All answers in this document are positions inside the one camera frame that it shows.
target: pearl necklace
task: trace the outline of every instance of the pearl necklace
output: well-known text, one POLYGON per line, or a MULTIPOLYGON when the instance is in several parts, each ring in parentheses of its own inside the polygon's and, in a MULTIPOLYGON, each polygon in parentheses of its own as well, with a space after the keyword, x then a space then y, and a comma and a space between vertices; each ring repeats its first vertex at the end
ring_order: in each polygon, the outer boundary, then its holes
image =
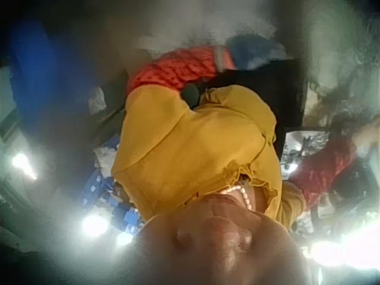
POLYGON ((247 209, 251 210, 252 209, 251 201, 249 200, 248 194, 246 193, 246 190, 245 190, 245 188, 243 186, 241 186, 241 185, 235 185, 235 186, 232 186, 232 187, 230 187, 230 188, 228 188, 226 190, 222 190, 219 193, 221 193, 223 195, 226 195, 227 193, 230 193, 230 192, 235 191, 235 190, 239 190, 239 192, 243 196, 243 200, 244 200, 244 203, 245 203, 247 209))

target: hand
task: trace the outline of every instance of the hand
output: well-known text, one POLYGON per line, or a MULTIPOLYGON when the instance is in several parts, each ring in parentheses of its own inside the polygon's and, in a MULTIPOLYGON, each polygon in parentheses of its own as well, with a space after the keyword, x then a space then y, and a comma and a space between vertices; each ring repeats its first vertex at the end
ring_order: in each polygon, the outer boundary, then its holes
POLYGON ((380 116, 377 116, 371 123, 365 125, 352 136, 352 141, 359 147, 368 147, 380 141, 380 116))

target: woman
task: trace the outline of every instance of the woman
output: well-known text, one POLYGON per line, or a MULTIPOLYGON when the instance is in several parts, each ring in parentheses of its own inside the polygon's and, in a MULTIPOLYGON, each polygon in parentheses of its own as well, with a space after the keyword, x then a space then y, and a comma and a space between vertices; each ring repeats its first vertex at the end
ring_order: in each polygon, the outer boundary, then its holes
POLYGON ((134 284, 309 282, 286 228, 353 160, 363 136, 330 141, 283 182, 276 117, 256 92, 211 89, 194 110, 180 97, 186 83, 210 80, 218 67, 282 59, 271 57, 278 46, 265 45, 244 56, 249 49, 234 45, 176 50, 129 82, 113 174, 148 220, 135 239, 134 284))

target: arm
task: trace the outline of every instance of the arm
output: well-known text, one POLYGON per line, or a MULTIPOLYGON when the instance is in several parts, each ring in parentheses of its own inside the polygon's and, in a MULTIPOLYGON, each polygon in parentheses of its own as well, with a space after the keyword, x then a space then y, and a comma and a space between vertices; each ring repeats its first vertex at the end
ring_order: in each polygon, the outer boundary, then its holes
POLYGON ((306 206, 311 208, 355 157, 356 146, 352 140, 345 137, 331 139, 323 150, 301 162, 290 175, 289 182, 302 191, 306 206))
MULTIPOLYGON (((222 47, 222 61, 225 68, 233 69, 231 56, 222 47)), ((163 55, 145 65, 128 84, 128 93, 140 86, 159 85, 181 91, 186 83, 211 79, 217 74, 214 47, 178 49, 163 55)))

